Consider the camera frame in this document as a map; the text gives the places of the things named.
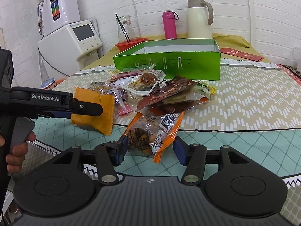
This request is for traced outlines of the person's left hand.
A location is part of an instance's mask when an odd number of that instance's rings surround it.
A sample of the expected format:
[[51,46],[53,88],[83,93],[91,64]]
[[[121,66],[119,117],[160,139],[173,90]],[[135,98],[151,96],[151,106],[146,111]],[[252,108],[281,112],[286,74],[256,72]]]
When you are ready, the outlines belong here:
[[5,162],[1,162],[1,168],[6,167],[9,173],[19,173],[28,152],[28,143],[36,140],[34,132],[30,132],[22,144],[16,145],[12,152],[6,155]]

